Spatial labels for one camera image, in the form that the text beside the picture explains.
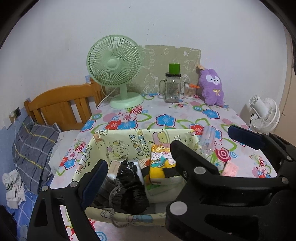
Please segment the yellow cartoon tissue pack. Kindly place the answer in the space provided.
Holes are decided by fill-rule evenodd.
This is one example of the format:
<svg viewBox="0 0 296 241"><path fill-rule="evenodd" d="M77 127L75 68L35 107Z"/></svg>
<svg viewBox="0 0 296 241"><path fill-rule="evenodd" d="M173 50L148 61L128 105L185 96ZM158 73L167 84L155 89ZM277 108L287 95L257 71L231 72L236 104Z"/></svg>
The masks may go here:
<svg viewBox="0 0 296 241"><path fill-rule="evenodd" d="M169 144L153 144L149 177L152 182L162 182L177 176L176 161L172 158Z"/></svg>

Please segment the pink paper packet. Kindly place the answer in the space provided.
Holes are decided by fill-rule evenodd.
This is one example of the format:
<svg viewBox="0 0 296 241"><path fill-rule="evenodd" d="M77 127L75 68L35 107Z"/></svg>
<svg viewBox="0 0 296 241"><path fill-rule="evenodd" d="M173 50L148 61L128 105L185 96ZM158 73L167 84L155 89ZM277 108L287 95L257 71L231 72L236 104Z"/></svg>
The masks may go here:
<svg viewBox="0 0 296 241"><path fill-rule="evenodd" d="M221 176L228 176L228 177L235 177L238 173L238 166L235 165L233 162L228 161L221 172Z"/></svg>

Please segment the black plastic bag bundle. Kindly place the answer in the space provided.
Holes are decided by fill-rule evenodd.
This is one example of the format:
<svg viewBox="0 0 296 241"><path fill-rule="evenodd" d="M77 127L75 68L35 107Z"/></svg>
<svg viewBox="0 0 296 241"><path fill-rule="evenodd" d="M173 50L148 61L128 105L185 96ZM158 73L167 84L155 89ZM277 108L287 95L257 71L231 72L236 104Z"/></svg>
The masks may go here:
<svg viewBox="0 0 296 241"><path fill-rule="evenodd" d="M142 214L149 207L149 201L145 193L144 185L140 182L139 178L131 181L128 178L117 179L121 185L126 189L123 194L121 209L129 214Z"/></svg>

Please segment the grey sock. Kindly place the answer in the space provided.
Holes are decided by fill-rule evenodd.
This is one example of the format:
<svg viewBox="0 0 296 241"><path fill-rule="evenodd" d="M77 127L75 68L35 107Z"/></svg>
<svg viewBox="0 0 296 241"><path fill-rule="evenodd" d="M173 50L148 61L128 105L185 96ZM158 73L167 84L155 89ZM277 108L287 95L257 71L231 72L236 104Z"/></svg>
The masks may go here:
<svg viewBox="0 0 296 241"><path fill-rule="evenodd" d="M135 221L116 221L115 210L121 210L122 198L126 189L123 188L118 179L112 179L108 175L93 200L92 207L102 209L100 215L107 218L117 228L128 227L135 224Z"/></svg>

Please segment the beige wooden door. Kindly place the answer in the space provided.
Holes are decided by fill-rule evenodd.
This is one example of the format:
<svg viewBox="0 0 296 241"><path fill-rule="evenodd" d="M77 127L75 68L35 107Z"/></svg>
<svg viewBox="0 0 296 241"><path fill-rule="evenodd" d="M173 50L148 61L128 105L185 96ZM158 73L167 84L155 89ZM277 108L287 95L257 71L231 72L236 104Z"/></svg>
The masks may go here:
<svg viewBox="0 0 296 241"><path fill-rule="evenodd" d="M274 133L295 145L295 69L292 37L285 30L287 42L287 72L285 86L280 101L280 120Z"/></svg>

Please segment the white standing fan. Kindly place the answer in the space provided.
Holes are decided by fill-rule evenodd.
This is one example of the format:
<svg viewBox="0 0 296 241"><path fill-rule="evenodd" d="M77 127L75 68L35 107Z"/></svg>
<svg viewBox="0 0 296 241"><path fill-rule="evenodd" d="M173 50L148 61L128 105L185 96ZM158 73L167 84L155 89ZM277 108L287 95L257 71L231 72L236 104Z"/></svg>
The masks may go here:
<svg viewBox="0 0 296 241"><path fill-rule="evenodd" d="M253 110L250 120L250 128L258 133L269 134L280 121L280 109L271 98L261 99L254 95L249 100L249 105Z"/></svg>

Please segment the floral tablecloth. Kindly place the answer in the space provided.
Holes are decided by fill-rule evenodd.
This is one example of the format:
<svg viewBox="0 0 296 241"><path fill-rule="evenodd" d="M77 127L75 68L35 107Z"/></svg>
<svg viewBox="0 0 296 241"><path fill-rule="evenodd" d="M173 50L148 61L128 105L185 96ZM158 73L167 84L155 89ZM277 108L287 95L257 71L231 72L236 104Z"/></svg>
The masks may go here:
<svg viewBox="0 0 296 241"><path fill-rule="evenodd" d="M103 103L76 137L67 141L67 149L62 154L51 188L66 187L72 181L82 153L93 135L110 130L192 129L199 137L205 126L212 126L216 130L215 151L207 159L219 172L231 161L239 168L236 177L275 177L276 171L262 151L229 137L227 130L232 125L247 127L229 106L208 106L198 96L170 104L156 93L148 94L141 105L123 110Z"/></svg>

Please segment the yellow cartoon storage box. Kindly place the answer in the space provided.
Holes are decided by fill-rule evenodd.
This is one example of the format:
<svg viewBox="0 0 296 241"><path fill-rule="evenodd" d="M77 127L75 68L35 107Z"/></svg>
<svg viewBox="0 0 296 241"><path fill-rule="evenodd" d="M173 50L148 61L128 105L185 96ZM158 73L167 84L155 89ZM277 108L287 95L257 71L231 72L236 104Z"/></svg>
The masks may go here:
<svg viewBox="0 0 296 241"><path fill-rule="evenodd" d="M138 162L141 159L151 159L153 144L171 144L180 141L190 149L198 149L199 137L192 129L163 129L163 130L110 130L96 132L82 153L73 179L80 181L84 174L90 172L99 160L105 160L108 168L114 160L128 160ZM178 185L169 191L149 195L151 204L170 202L179 195L185 185Z"/></svg>

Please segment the grey plaid pillow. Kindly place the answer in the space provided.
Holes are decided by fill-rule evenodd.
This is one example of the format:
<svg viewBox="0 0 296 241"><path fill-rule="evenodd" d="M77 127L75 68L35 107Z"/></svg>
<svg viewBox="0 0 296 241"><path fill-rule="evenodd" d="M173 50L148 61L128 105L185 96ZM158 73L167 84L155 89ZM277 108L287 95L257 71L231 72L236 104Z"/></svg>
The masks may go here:
<svg viewBox="0 0 296 241"><path fill-rule="evenodd" d="M30 116L16 131L13 160L25 186L35 195L52 175L49 160L59 133L56 126L37 124Z"/></svg>

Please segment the cotton swab jar orange lid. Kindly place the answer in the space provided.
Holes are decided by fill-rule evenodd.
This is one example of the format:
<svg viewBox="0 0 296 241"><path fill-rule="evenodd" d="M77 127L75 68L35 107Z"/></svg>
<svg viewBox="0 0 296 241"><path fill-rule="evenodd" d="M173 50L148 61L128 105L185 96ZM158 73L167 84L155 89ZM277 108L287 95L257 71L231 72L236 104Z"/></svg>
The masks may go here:
<svg viewBox="0 0 296 241"><path fill-rule="evenodd" d="M198 85L185 82L184 83L184 98L193 99L198 88L200 88Z"/></svg>

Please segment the crumpled white cloth on bed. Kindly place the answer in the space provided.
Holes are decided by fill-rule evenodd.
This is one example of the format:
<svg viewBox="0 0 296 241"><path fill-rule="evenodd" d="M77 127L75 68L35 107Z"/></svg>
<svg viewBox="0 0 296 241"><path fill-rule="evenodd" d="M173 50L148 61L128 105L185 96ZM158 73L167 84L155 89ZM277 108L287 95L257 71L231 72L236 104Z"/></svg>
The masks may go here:
<svg viewBox="0 0 296 241"><path fill-rule="evenodd" d="M16 169L2 176L6 189L6 205L11 209L18 209L26 201L24 183Z"/></svg>

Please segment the purple plush bunny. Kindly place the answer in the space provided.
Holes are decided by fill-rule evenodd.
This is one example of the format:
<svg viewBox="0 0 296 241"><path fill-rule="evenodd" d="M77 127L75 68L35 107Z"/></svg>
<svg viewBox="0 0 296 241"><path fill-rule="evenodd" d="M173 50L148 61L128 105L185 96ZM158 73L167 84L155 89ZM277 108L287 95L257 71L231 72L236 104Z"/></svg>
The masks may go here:
<svg viewBox="0 0 296 241"><path fill-rule="evenodd" d="M224 106L222 82L214 69L200 71L199 86L205 104Z"/></svg>

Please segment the glass mason jar mug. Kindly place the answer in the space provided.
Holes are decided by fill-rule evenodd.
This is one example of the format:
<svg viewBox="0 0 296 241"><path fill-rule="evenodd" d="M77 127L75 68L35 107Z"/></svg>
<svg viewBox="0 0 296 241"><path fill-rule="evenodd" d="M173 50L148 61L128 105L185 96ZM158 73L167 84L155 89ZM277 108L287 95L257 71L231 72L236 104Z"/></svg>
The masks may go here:
<svg viewBox="0 0 296 241"><path fill-rule="evenodd" d="M159 82L159 94L167 103L178 103L181 95L181 75L167 72L165 79Z"/></svg>

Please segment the green cup on jar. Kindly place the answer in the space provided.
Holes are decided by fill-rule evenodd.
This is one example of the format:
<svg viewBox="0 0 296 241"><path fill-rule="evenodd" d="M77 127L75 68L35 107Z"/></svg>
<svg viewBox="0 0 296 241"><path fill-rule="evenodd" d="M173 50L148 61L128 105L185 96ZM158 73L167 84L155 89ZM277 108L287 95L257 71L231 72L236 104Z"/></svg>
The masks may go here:
<svg viewBox="0 0 296 241"><path fill-rule="evenodd" d="M173 75L180 74L180 64L178 63L170 63L169 64L169 73Z"/></svg>

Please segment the green desk fan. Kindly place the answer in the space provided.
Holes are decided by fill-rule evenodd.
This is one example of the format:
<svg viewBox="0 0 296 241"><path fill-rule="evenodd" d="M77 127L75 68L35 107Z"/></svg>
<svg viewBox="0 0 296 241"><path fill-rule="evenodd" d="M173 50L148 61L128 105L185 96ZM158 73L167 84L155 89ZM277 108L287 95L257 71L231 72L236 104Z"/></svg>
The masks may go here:
<svg viewBox="0 0 296 241"><path fill-rule="evenodd" d="M141 94L127 90L142 68L142 52L134 40L122 35L98 40L88 52L86 65L98 84L119 88L120 94L109 102L111 108L133 108L144 101Z"/></svg>

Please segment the wall power outlet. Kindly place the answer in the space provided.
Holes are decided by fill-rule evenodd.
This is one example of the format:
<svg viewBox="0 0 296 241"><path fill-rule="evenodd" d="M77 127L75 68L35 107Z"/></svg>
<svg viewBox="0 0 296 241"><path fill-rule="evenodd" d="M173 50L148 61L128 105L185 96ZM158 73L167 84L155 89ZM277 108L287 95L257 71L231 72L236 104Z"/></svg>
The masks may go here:
<svg viewBox="0 0 296 241"><path fill-rule="evenodd" d="M16 108L14 111L12 111L9 114L9 119L11 121L11 123L14 123L15 120L17 120L17 118L21 115L21 110L20 108Z"/></svg>

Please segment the green patterned wall board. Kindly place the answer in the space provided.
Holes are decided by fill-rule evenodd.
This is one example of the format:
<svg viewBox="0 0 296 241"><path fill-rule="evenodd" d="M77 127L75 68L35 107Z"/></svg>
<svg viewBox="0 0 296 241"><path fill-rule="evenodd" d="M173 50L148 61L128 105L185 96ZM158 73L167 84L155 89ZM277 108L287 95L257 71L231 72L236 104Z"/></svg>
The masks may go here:
<svg viewBox="0 0 296 241"><path fill-rule="evenodd" d="M141 94L156 93L159 82L166 78L169 64L179 64L181 81L198 83L201 50L189 47L175 47L163 45L146 45L140 47L142 51L142 68L136 78L128 85L128 91Z"/></svg>

